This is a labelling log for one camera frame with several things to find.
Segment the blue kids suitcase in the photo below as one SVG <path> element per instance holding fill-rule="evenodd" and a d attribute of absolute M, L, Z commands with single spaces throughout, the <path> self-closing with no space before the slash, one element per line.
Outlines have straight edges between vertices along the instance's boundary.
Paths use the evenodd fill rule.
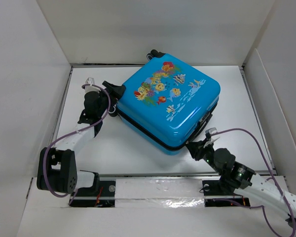
<path fill-rule="evenodd" d="M 221 87 L 178 58 L 153 49 L 148 62 L 123 85 L 117 114 L 168 155 L 176 155 L 204 129 L 217 106 Z"/>

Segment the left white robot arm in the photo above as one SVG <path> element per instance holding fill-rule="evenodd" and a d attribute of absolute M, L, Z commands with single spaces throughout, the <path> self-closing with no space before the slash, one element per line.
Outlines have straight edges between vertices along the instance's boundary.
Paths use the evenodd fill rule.
<path fill-rule="evenodd" d="M 90 196 L 100 191 L 94 172 L 77 170 L 76 155 L 99 134 L 107 116 L 117 115 L 116 104 L 124 95 L 126 86 L 107 81 L 98 86 L 93 78 L 88 78 L 82 89 L 85 92 L 84 108 L 74 130 L 51 142 L 39 156 L 37 188 L 58 198 L 73 194 L 80 188 Z"/>

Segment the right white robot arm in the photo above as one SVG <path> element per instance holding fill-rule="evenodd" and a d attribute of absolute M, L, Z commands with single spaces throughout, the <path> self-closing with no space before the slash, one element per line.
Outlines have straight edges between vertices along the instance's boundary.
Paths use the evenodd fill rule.
<path fill-rule="evenodd" d="M 236 161 L 226 148 L 214 149 L 207 140 L 186 144 L 191 157 L 204 160 L 219 176 L 216 187 L 223 195 L 239 195 L 261 201 L 278 211 L 290 226 L 296 225 L 296 195 L 279 190 L 251 168 Z"/>

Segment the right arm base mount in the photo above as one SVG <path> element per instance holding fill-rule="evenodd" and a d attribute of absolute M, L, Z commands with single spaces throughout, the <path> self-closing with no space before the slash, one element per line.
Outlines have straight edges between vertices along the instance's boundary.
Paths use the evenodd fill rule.
<path fill-rule="evenodd" d="M 218 180 L 203 180 L 199 191 L 204 196 L 205 207 L 250 207 L 247 197 L 226 193 L 218 186 Z"/>

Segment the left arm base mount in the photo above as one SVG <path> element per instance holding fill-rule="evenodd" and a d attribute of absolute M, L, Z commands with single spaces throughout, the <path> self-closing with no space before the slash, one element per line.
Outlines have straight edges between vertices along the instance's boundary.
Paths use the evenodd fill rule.
<path fill-rule="evenodd" d="M 90 188 L 80 188 L 71 195 L 70 207 L 115 207 L 115 185 L 113 180 L 100 180 Z"/>

